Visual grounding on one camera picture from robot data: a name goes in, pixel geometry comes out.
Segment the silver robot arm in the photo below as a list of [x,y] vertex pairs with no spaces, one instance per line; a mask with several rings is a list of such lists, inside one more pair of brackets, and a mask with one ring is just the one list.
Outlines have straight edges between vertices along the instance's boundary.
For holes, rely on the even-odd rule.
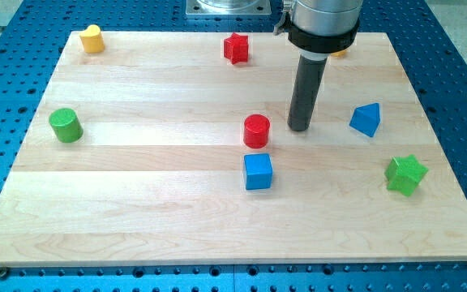
[[349,48],[359,27],[363,0],[285,1],[273,33],[288,33],[301,56],[323,61],[329,54]]

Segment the yellow block behind arm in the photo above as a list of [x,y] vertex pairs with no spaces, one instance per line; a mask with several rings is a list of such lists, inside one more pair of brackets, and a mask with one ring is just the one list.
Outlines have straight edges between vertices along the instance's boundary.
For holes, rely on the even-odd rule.
[[338,52],[334,52],[334,53],[331,53],[330,55],[334,58],[340,58],[340,57],[343,57],[345,54],[346,54],[347,50],[344,49],[344,50],[341,50],[341,51],[338,51]]

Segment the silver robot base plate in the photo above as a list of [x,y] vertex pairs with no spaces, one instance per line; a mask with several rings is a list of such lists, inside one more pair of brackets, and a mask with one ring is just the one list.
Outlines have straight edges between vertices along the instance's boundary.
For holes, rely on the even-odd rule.
[[269,0],[186,0],[186,15],[270,15]]

